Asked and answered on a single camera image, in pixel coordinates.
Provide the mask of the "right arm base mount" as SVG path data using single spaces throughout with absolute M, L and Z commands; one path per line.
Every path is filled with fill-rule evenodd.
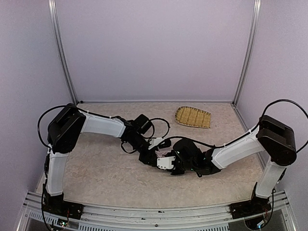
M 233 219 L 244 218 L 271 210 L 269 200 L 247 200 L 230 204 Z

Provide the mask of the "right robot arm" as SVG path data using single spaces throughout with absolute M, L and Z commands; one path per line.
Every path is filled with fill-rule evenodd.
M 171 151 L 171 173 L 181 175 L 191 170 L 199 177 L 213 175 L 259 152 L 269 154 L 269 161 L 253 195 L 268 199 L 287 166 L 297 158 L 294 130 L 268 115 L 259 120 L 257 128 L 221 148 L 214 147 L 202 152 L 192 140 L 180 139 Z

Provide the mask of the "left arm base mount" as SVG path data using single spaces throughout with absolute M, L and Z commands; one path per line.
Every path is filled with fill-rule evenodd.
M 83 213 L 83 204 L 73 203 L 69 201 L 60 202 L 44 202 L 43 211 L 50 214 L 59 215 L 61 217 L 81 219 Z

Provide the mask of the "pink folding umbrella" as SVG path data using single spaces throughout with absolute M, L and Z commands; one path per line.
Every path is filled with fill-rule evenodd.
M 167 151 L 157 150 L 157 151 L 155 151 L 155 154 L 156 154 L 157 158 L 170 157 L 170 156 L 173 155 L 171 150 L 167 150 Z

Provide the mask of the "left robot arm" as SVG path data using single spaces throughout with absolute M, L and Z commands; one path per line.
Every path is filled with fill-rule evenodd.
M 134 120 L 120 116 L 104 116 L 87 112 L 69 103 L 60 106 L 61 111 L 48 125 L 48 152 L 45 196 L 51 204 L 63 201 L 63 180 L 67 159 L 75 148 L 80 134 L 94 133 L 119 138 L 139 153 L 139 161 L 155 166 L 155 149 L 144 134 L 153 127 L 148 117 L 141 114 Z

